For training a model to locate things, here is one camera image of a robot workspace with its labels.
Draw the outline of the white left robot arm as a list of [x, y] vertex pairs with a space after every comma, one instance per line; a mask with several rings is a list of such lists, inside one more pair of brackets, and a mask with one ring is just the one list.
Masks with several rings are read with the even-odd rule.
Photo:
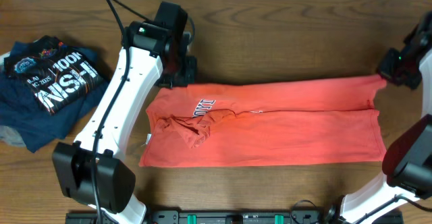
[[93, 207], [66, 223], [145, 223], [134, 195], [136, 176], [124, 163], [132, 128], [152, 87], [193, 83], [185, 22], [132, 22], [124, 31], [116, 71], [90, 121], [73, 144], [58, 143], [53, 165], [64, 196]]

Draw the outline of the orange red t-shirt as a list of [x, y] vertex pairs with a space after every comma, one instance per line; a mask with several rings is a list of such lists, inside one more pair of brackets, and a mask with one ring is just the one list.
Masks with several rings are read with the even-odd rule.
[[380, 161], [378, 75], [163, 88], [146, 112], [143, 167], [252, 167]]

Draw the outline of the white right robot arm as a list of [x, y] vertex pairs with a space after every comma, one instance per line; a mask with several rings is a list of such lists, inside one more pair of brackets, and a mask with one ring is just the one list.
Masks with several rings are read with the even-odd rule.
[[382, 170], [358, 191], [343, 196], [322, 218], [323, 223], [402, 223], [396, 209], [431, 197], [431, 13], [427, 12], [404, 39], [401, 50], [390, 48], [377, 68], [396, 86], [423, 87], [421, 118], [387, 150]]

